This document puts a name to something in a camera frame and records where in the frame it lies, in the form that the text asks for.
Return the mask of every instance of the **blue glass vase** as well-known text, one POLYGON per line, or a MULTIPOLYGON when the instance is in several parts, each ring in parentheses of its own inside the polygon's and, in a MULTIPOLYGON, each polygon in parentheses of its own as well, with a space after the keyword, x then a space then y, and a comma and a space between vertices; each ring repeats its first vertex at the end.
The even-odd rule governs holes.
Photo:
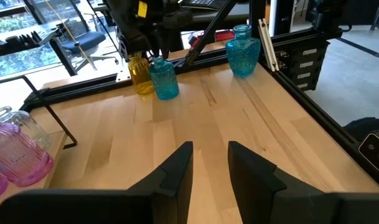
POLYGON ((254 72, 261 42, 251 37, 250 25, 235 26, 233 32, 235 38, 225 45, 228 63, 234 75, 246 78, 254 72))
POLYGON ((177 77, 171 62, 157 57, 153 60, 149 71, 156 95, 160 100, 170 100, 179 94, 177 77))

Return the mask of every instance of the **wooden board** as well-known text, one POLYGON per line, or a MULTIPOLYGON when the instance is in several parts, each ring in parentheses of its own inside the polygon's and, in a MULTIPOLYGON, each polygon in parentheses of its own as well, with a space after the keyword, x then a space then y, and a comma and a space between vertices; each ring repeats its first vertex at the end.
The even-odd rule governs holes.
POLYGON ((45 176, 42 180, 40 180, 38 183, 33 184, 28 187, 16 187, 13 183, 9 182, 7 190, 0 196, 0 203, 4 201, 6 198, 17 194, 19 192, 22 192, 24 190, 30 190, 30 189, 44 189, 48 188, 52 177, 54 176, 54 172, 56 170, 56 166, 59 162, 59 158, 61 155, 61 152, 63 150, 63 146, 65 144, 67 135, 63 131, 59 131, 56 133, 50 134, 50 138, 52 140, 51 146, 49 150, 47 151, 50 156, 54 159, 54 166, 51 169, 51 171, 45 176))
MULTIPOLYGON (((228 65, 178 76, 169 101, 133 87, 52 105, 78 140, 64 150, 57 189, 127 189, 184 141, 194 142, 188 223, 241 223, 227 161, 238 141, 326 192, 379 192, 379 186, 261 66, 246 79, 228 65)), ((31 113, 57 130, 43 108, 31 113)))

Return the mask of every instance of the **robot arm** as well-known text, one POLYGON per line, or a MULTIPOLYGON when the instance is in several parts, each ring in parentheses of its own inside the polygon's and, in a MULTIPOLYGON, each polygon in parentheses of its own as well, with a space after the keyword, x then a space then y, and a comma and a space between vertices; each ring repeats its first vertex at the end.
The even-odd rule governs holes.
POLYGON ((181 11, 177 3, 163 0, 104 0, 110 16, 121 32, 123 57, 133 52, 152 50, 155 56, 161 50, 169 55, 169 33, 192 21, 190 11, 181 11))

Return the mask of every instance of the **black metal frame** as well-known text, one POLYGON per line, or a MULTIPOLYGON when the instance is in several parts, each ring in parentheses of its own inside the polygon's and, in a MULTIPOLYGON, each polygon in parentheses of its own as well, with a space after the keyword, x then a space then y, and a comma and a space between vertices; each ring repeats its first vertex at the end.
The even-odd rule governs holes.
MULTIPOLYGON (((258 2, 263 2, 264 3, 264 11, 261 16, 261 18, 264 17, 265 15, 265 1, 258 1, 258 2)), ((187 55, 180 59, 178 62, 174 63, 175 68, 185 68, 188 65, 193 65, 195 59, 199 56, 203 48, 206 46, 208 40, 212 36, 214 36, 214 33, 217 29, 217 26, 224 21, 224 19, 227 17, 229 12, 232 10, 232 8, 235 6, 236 0, 227 0, 222 8, 218 11, 217 15, 214 17, 214 19, 211 21, 211 23, 208 25, 207 29, 204 31, 204 35, 200 38, 200 40, 197 42, 195 47, 192 47, 187 55)))
MULTIPOLYGON (((259 37, 260 34, 256 28, 257 20, 264 17, 265 1, 250 0, 250 6, 250 24, 253 26, 252 36, 259 37)), ((276 35, 272 37, 271 40, 275 51, 277 51, 296 47, 298 45, 326 41, 341 37, 341 35, 342 30, 340 29, 331 33, 321 33, 314 29, 308 29, 289 34, 276 35)), ((178 64, 182 64, 188 56, 185 58, 172 60, 171 62, 175 65, 176 74, 179 75, 181 73, 227 63, 225 49, 214 50, 198 55, 196 54, 195 56, 197 57, 192 58, 192 63, 188 63, 189 65, 187 66, 178 66, 178 64)), ((260 57, 259 62, 267 71, 269 71, 269 73, 279 82, 279 84, 281 84, 286 91, 341 145, 341 147, 379 183, 379 171, 374 169, 362 156, 357 153, 357 147, 360 142, 357 142, 353 137, 347 134, 344 129, 341 128, 327 113, 325 113, 319 106, 316 105, 315 102, 313 102, 306 94, 296 87, 285 74, 280 71, 272 72, 266 65, 263 57, 260 57)), ((116 77, 117 74, 111 74, 106 77, 73 83, 53 89, 46 89, 42 93, 42 96, 47 103, 54 104, 132 85, 131 80, 116 83, 116 77)), ((21 109, 30 111, 34 108, 43 106, 43 102, 44 101, 40 98, 30 98, 25 101, 21 109)))
POLYGON ((77 75, 77 72, 71 63, 67 55, 67 52, 62 48, 59 40, 57 39, 50 40, 50 45, 52 49, 54 50, 55 54, 57 54, 57 57, 59 58, 60 62, 62 63, 63 67, 65 67, 69 75, 71 77, 77 75))
POLYGON ((34 85, 32 84, 32 82, 30 82, 30 80, 24 76, 24 75, 21 75, 21 76, 18 76, 18 77, 14 77, 14 78, 6 78, 6 79, 3 79, 3 80, 0 80, 0 84, 2 83, 7 83, 7 82, 11 82, 11 81, 15 81, 15 80, 19 80, 19 79, 23 79, 26 84, 30 87, 30 89, 32 89, 34 95, 42 102, 42 105, 48 110, 48 112, 51 114, 51 116, 57 121, 57 123, 59 124, 59 126, 63 129, 63 131, 65 131, 65 133, 67 134, 67 136, 70 137, 70 139, 73 141, 73 143, 70 143, 70 144, 67 144, 65 145, 63 148, 64 149, 67 149, 67 148, 70 148, 70 147, 74 147, 77 145, 77 140, 75 139, 75 137, 71 134, 71 132, 66 128, 66 126, 64 125, 64 123, 60 120, 60 118, 57 116, 57 114, 55 114, 55 112, 53 111, 53 109, 50 107, 50 105, 47 103, 47 100, 44 99, 44 97, 40 94, 40 92, 34 87, 34 85))
POLYGON ((379 18, 379 6, 377 8, 377 12, 375 14, 375 18, 373 20, 373 23, 372 23, 372 26, 370 27, 370 30, 375 30, 376 26, 377 26, 377 20, 379 18))

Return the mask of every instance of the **yellow glass bottle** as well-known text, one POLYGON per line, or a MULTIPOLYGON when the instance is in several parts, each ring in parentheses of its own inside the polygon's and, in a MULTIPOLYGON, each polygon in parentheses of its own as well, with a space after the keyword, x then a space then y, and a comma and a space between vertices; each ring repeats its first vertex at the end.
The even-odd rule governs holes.
POLYGON ((141 52, 132 53, 128 57, 128 70, 131 74, 135 92, 138 94, 152 93, 153 84, 149 76, 149 63, 145 58, 142 58, 141 52))

